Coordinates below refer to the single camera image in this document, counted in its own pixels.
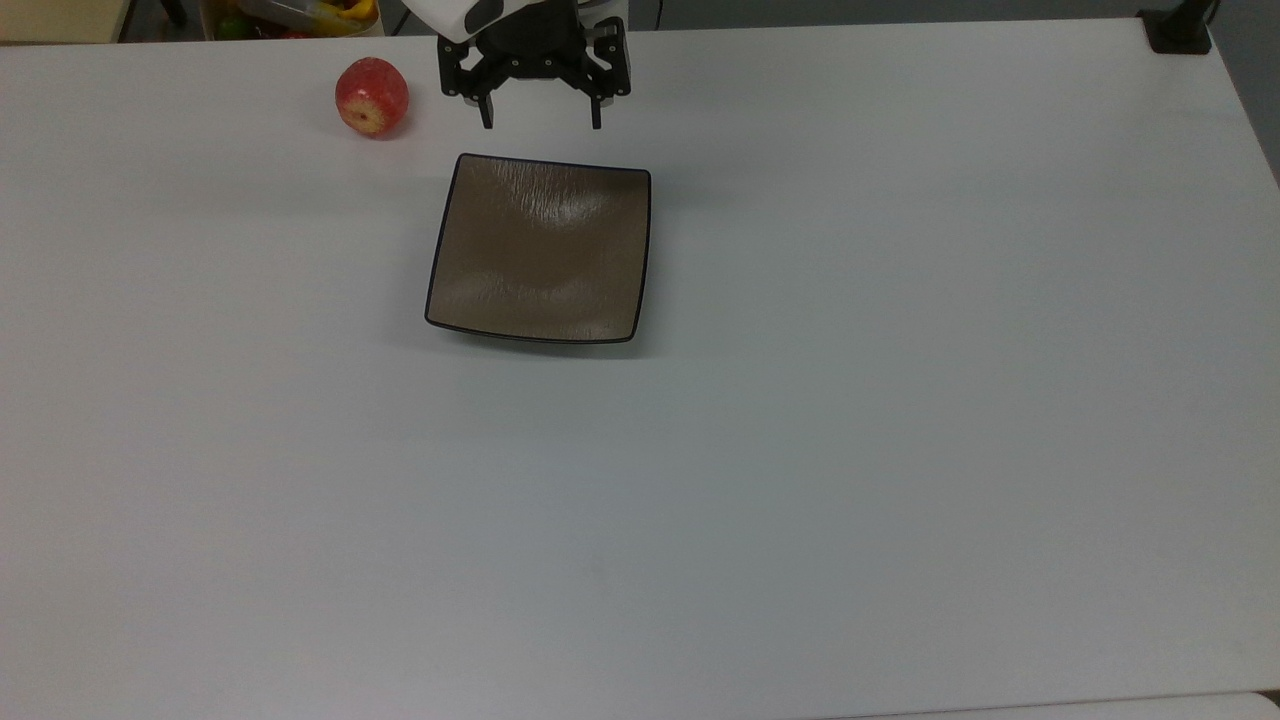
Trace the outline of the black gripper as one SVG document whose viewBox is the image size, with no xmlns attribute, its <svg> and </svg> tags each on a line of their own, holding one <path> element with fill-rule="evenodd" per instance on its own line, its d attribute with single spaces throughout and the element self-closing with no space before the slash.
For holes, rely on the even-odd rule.
<svg viewBox="0 0 1280 720">
<path fill-rule="evenodd" d="M 625 1 L 442 1 L 436 59 L 442 92 L 477 102 L 495 124 L 492 94 L 509 79 L 558 79 L 590 100 L 602 129 L 605 101 L 632 92 Z"/>
</svg>

